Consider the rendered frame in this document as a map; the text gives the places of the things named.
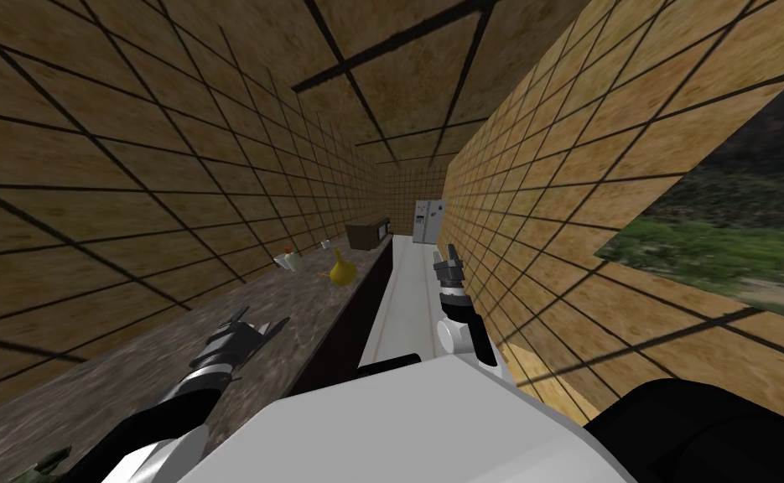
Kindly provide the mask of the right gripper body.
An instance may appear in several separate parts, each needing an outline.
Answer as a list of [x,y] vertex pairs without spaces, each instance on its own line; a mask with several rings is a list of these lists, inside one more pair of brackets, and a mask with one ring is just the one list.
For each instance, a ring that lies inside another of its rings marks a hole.
[[464,264],[461,258],[437,261],[433,264],[433,269],[442,289],[462,290],[464,288]]

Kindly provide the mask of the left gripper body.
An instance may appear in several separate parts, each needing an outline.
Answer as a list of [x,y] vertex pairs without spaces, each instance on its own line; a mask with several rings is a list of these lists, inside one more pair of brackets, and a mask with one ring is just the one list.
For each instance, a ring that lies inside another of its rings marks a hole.
[[256,329],[239,319],[221,325],[194,358],[194,370],[232,372],[261,345],[265,332],[265,325]]

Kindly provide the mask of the silver refrigerator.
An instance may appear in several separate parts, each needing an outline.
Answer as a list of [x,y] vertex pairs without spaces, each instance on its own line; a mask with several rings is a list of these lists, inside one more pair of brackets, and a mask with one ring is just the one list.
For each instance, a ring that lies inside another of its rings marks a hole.
[[417,200],[413,221],[413,243],[436,245],[443,219],[444,200]]

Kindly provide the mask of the dark counter cabinet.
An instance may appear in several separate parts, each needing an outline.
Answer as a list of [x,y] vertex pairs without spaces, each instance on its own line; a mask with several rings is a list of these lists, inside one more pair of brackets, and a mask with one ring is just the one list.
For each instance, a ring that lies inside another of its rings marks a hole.
[[373,321],[383,300],[393,268],[393,241],[388,237],[378,258],[365,271],[342,312],[337,315],[306,367],[286,393],[288,397],[348,382],[366,348]]

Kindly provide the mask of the brown microwave oven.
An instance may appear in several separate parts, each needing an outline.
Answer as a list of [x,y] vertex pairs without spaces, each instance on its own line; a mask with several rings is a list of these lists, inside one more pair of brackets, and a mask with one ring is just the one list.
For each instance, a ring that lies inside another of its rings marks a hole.
[[364,216],[345,223],[350,248],[369,251],[378,247],[390,227],[388,216]]

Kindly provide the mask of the yellow gourd-shaped vase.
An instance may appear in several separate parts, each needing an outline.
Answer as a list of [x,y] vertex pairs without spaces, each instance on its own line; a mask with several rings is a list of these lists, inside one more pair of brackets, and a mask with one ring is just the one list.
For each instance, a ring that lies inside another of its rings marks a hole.
[[347,286],[353,283],[357,276],[357,267],[351,262],[347,262],[339,248],[333,248],[335,254],[335,265],[328,273],[319,273],[320,276],[327,277],[334,285]]

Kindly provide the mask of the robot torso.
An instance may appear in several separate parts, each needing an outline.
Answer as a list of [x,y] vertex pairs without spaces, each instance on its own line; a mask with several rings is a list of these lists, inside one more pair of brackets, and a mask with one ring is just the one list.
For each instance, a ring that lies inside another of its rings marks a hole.
[[180,483],[636,483],[592,435],[443,356],[265,407]]

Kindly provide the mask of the green leafy object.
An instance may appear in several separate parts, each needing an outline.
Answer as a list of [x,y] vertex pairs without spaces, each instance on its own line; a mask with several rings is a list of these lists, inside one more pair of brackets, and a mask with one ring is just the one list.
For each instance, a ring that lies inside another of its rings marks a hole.
[[14,476],[8,483],[59,483],[64,475],[56,474],[55,471],[70,456],[71,450],[72,446],[68,445],[63,449],[47,454],[23,473]]

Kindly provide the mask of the window with green landscape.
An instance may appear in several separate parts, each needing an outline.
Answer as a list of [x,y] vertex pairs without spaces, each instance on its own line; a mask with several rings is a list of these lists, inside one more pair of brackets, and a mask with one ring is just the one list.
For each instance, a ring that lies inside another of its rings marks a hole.
[[784,90],[598,255],[784,316]]

